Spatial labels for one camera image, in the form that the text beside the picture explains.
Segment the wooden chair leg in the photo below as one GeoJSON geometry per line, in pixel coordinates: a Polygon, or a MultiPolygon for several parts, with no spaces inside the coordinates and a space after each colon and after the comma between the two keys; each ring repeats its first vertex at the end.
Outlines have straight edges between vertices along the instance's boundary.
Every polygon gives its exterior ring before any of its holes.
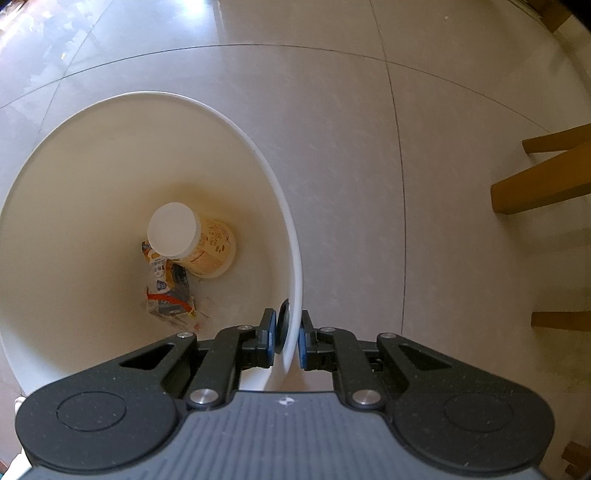
{"type": "Polygon", "coordinates": [[[564,469],[564,473],[566,473],[568,476],[571,476],[575,480],[579,480],[580,478],[583,478],[583,475],[585,474],[585,470],[581,470],[580,468],[576,468],[574,465],[567,465],[566,468],[564,469]]]}
{"type": "Polygon", "coordinates": [[[591,142],[556,155],[491,187],[496,213],[518,213],[591,193],[591,142]]]}
{"type": "Polygon", "coordinates": [[[542,12],[542,23],[548,30],[555,32],[559,26],[568,20],[569,17],[570,12],[566,9],[566,7],[562,6],[562,4],[558,2],[552,2],[542,12]]]}
{"type": "Polygon", "coordinates": [[[525,153],[558,152],[591,141],[591,124],[542,137],[526,138],[521,142],[525,153]]]}
{"type": "Polygon", "coordinates": [[[591,449],[579,443],[569,442],[561,457],[585,472],[591,468],[591,449]]]}
{"type": "Polygon", "coordinates": [[[534,312],[531,314],[531,326],[591,332],[591,312],[534,312]]]}

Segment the white lid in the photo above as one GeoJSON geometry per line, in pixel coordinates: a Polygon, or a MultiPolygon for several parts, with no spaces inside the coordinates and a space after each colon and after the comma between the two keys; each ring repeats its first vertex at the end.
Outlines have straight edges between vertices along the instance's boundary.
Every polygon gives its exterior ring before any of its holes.
{"type": "Polygon", "coordinates": [[[148,224],[148,243],[167,258],[186,257],[197,246],[200,235],[201,223],[184,203],[162,205],[148,224]]]}

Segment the plastic wrapper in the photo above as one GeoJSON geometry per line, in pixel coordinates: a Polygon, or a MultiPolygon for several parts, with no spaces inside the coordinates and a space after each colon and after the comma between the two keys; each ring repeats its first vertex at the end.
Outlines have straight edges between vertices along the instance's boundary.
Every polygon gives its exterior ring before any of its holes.
{"type": "Polygon", "coordinates": [[[142,252],[151,269],[146,287],[148,313],[177,328],[196,331],[195,303],[185,269],[161,257],[148,242],[142,242],[142,252]]]}

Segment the bolt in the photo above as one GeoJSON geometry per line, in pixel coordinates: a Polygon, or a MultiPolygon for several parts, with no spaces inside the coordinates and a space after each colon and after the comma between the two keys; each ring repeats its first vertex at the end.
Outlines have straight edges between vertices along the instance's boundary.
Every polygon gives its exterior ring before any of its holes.
{"type": "Polygon", "coordinates": [[[219,397],[219,394],[211,388],[200,388],[191,392],[189,400],[199,405],[207,405],[215,402],[219,397]]]}
{"type": "Polygon", "coordinates": [[[353,401],[359,405],[375,405],[380,400],[382,400],[382,395],[375,390],[357,390],[353,394],[353,401]]]}

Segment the floor tile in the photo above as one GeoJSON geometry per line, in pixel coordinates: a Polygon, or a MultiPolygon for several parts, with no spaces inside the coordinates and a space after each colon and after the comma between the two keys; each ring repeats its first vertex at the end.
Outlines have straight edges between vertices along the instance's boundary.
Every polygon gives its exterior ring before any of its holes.
{"type": "Polygon", "coordinates": [[[111,0],[35,0],[0,35],[0,107],[62,77],[111,0]]]}
{"type": "Polygon", "coordinates": [[[591,121],[588,82],[557,39],[511,2],[372,2],[388,60],[487,95],[550,131],[591,121]]]}
{"type": "Polygon", "coordinates": [[[262,43],[328,48],[383,59],[369,1],[114,0],[68,73],[174,48],[262,43]]]}
{"type": "Polygon", "coordinates": [[[2,388],[3,385],[12,388],[15,391],[21,390],[21,387],[8,364],[4,350],[0,347],[0,388],[2,388]]]}
{"type": "Polygon", "coordinates": [[[332,374],[320,370],[304,372],[297,355],[285,376],[281,390],[285,392],[326,392],[333,389],[332,374]]]}
{"type": "Polygon", "coordinates": [[[407,213],[403,335],[546,398],[558,422],[543,466],[557,473],[557,451],[576,423],[561,393],[591,400],[583,353],[591,335],[532,329],[530,316],[585,308],[589,205],[494,214],[490,185],[536,162],[520,142],[543,130],[445,80],[390,72],[407,213]]]}
{"type": "Polygon", "coordinates": [[[57,82],[0,108],[0,205],[31,154],[57,82]]]}
{"type": "Polygon", "coordinates": [[[359,339],[400,331],[404,217],[385,63],[289,47],[209,47],[124,60],[62,80],[42,135],[134,90],[195,98],[253,139],[294,216],[304,305],[359,339]]]}
{"type": "Polygon", "coordinates": [[[18,391],[0,384],[0,460],[7,465],[21,451],[14,431],[14,400],[18,391]]]}

